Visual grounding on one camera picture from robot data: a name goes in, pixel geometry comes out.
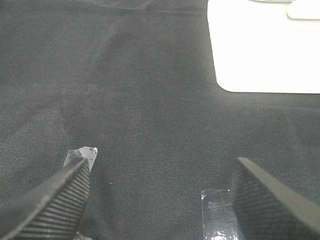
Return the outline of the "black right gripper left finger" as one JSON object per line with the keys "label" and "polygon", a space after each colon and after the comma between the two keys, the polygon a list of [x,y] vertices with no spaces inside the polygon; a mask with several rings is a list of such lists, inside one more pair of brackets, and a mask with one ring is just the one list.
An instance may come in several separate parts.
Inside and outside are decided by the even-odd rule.
{"label": "black right gripper left finger", "polygon": [[2,240],[72,240],[90,191],[88,159],[77,157],[0,208]]}

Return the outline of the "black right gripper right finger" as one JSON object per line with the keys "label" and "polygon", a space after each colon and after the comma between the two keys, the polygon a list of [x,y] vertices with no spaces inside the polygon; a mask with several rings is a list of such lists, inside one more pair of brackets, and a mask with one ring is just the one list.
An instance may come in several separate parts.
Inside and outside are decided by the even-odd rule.
{"label": "black right gripper right finger", "polygon": [[318,240],[320,207],[251,160],[238,157],[231,202],[246,240]]}

